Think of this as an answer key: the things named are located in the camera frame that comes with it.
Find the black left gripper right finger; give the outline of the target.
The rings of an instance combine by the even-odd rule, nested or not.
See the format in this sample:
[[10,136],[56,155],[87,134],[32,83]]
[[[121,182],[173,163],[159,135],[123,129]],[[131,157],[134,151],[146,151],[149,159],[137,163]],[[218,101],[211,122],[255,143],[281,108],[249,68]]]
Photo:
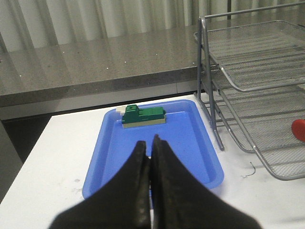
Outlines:
[[167,141],[154,136],[151,157],[153,228],[259,229],[252,217],[202,185]]

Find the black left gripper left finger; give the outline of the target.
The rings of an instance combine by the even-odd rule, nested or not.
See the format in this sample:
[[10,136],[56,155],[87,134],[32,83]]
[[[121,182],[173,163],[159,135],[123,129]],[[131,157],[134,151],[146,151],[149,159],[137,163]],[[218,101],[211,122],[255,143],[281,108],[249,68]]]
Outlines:
[[149,229],[150,162],[138,141],[115,176],[91,197],[60,213],[51,229]]

